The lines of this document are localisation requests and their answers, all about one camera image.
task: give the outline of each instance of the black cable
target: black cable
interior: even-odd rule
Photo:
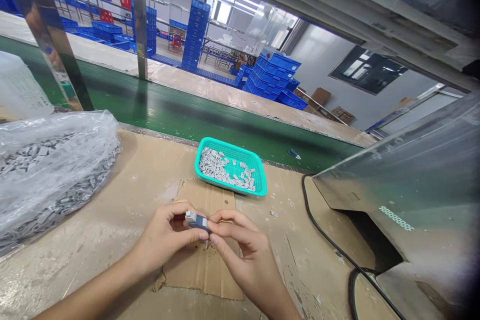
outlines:
[[[305,178],[316,175],[314,173],[305,174],[301,177],[301,189],[303,191],[303,198],[305,200],[305,208],[313,225],[315,225],[316,229],[323,235],[323,237],[344,257],[346,258],[355,268],[351,271],[348,277],[348,304],[350,306],[351,317],[353,320],[359,320],[359,316],[357,314],[357,307],[355,305],[355,280],[357,279],[358,274],[362,274],[370,284],[375,288],[375,290],[380,294],[380,296],[385,300],[385,302],[390,306],[393,312],[400,318],[400,320],[406,320],[402,313],[397,309],[397,307],[390,301],[387,295],[382,291],[380,286],[368,275],[368,273],[377,275],[377,272],[372,269],[360,267],[345,251],[340,248],[331,238],[327,235],[325,231],[320,227],[317,221],[314,219],[310,211],[309,200],[307,197],[307,190],[305,189]]]

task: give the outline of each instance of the hand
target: hand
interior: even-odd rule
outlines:
[[[210,240],[252,303],[270,320],[300,319],[280,276],[269,238],[247,216],[237,210],[219,210],[210,216],[208,228],[212,231]],[[236,240],[243,257],[239,258],[223,238]]]
[[[186,200],[157,208],[135,246],[126,256],[142,275],[163,266],[185,245],[209,238],[205,230],[187,227],[185,212],[188,210],[203,216]]]

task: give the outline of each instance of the cardboard sheet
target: cardboard sheet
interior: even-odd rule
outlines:
[[[234,193],[209,185],[197,179],[183,183],[175,201],[187,199],[203,214],[209,216],[219,209],[235,209]],[[240,254],[235,241],[228,243]],[[193,243],[178,251],[163,266],[169,287],[199,289],[203,293],[225,299],[243,300],[243,293],[234,281],[215,246],[208,249],[202,243]]]

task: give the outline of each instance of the scattered plastic parts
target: scattered plastic parts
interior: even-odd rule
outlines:
[[[221,151],[213,150],[209,147],[204,147],[201,151],[199,168],[202,174],[211,177],[216,180],[223,181],[227,184],[236,185],[240,188],[255,191],[255,179],[252,177],[252,173],[255,169],[250,169],[244,162],[240,162],[239,166],[243,169],[238,177],[233,174],[233,178],[230,177],[230,173],[226,172],[225,166],[230,163],[230,160],[224,156]],[[236,167],[237,161],[232,159],[232,165]]]
[[[290,150],[288,150],[288,153],[289,153],[290,155],[292,155],[294,158],[298,159],[298,160],[301,160],[301,159],[302,159],[302,158],[300,157],[300,155],[298,155],[297,152],[296,152],[293,148],[291,148]]]

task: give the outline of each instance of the window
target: window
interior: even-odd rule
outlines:
[[[220,23],[228,24],[232,7],[225,2],[215,0],[213,5],[213,18]]]
[[[330,76],[376,95],[407,70],[392,60],[355,46]]]
[[[228,25],[230,16],[232,15],[232,6],[226,2],[219,0],[204,0],[205,3],[211,6],[211,18],[217,20],[220,23]]]

